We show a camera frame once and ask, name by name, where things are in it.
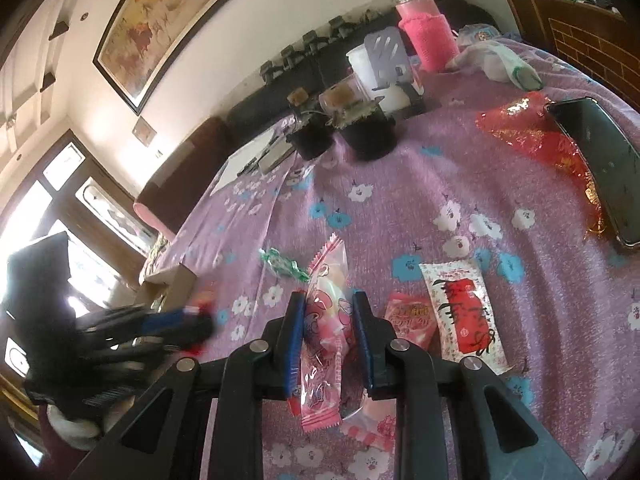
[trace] cardboard box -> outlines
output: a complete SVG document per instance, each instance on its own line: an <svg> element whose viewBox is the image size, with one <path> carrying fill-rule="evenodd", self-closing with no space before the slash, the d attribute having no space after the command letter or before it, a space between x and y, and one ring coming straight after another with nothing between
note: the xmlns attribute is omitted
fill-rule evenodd
<svg viewBox="0 0 640 480"><path fill-rule="evenodd" d="M183 308L189 298L196 275L183 264L147 276L136 294L136 304L145 304L156 312Z"/></svg>

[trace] brick pattern panel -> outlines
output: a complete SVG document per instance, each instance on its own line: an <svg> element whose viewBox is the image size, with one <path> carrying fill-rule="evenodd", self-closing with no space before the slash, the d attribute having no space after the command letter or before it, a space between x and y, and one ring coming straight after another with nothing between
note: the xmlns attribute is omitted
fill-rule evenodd
<svg viewBox="0 0 640 480"><path fill-rule="evenodd" d="M560 57L640 112L640 59L578 27L549 18Z"/></svg>

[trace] black picture frame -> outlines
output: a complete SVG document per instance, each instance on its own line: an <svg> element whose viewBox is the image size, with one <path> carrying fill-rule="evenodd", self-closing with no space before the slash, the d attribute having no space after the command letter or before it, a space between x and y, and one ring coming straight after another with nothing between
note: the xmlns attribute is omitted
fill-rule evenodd
<svg viewBox="0 0 640 480"><path fill-rule="evenodd" d="M113 14L111 15L109 23L107 24L107 27L104 29L102 37L100 38L100 43L98 44L98 47L97 47L97 49L95 51L94 66L98 69L98 72L100 72L100 74L107 80L107 82L109 83L111 88L113 88L115 90L115 92L121 97L121 99L123 99L123 101L126 102L127 105L129 105L129 108L131 108L131 110L133 110L134 113L137 116L139 116L142 113L142 110L145 107L146 102L151 97L151 94L156 89L156 86L158 86L158 83L163 78L164 74L166 73L167 69L172 65L174 60L180 55L181 51L184 49L184 47L187 45L187 43L189 43L189 41L191 41L191 38L194 37L194 35L202 28L202 26L207 22L207 20L222 5L224 5L227 1L228 0L216 0L209 7L209 9L207 9L206 12L204 12L204 14L200 17L200 19L191 26L190 30L188 30L187 33L185 33L185 35L182 37L182 39L175 46L172 46L173 49L172 49L171 53L169 54L169 56L167 57L165 62L162 64L162 66L160 67L159 71L156 73L156 76L151 81L148 89L146 90L145 94L143 95L143 97L140 100L140 103L138 105L136 105L127 96L127 94L125 94L122 91L122 89L114 81L114 79L111 76L111 74L109 74L109 72L104 68L104 66L101 65L100 60L99 60L100 54L101 54L102 49L104 47L104 43L107 41L107 38L109 37L109 34L111 32L111 29L113 28L113 25L114 25L118 15L119 15L120 11L122 10L122 7L127 3L127 0L120 0L118 2L118 5L116 6L116 9L113 11Z"/></svg>

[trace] pink snack package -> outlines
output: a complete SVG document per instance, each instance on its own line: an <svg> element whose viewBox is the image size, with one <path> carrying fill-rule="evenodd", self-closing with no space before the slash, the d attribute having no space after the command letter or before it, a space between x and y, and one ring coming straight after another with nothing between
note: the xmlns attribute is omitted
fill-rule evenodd
<svg viewBox="0 0 640 480"><path fill-rule="evenodd" d="M438 327L431 300L393 292L386 304L385 319L396 335L427 349ZM372 400L362 394L360 409L340 425L340 432L366 446L391 452L396 442L396 400Z"/></svg>
<svg viewBox="0 0 640 480"><path fill-rule="evenodd" d="M308 273L300 411L303 430L313 431L340 423L342 361L354 344L344 241L331 235Z"/></svg>
<svg viewBox="0 0 640 480"><path fill-rule="evenodd" d="M475 260L420 264L440 330L442 358L481 358L495 374L510 369L494 311Z"/></svg>

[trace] green wrapped candy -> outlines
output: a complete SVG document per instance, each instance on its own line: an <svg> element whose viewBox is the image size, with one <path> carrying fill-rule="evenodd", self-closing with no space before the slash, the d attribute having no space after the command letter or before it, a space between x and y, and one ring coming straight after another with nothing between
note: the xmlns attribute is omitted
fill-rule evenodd
<svg viewBox="0 0 640 480"><path fill-rule="evenodd" d="M276 276L293 276L302 283L309 281L309 275L298 268L298 263L295 260L291 260L285 256L282 256L277 249L273 247L259 250L260 259L267 263L271 272Z"/></svg>

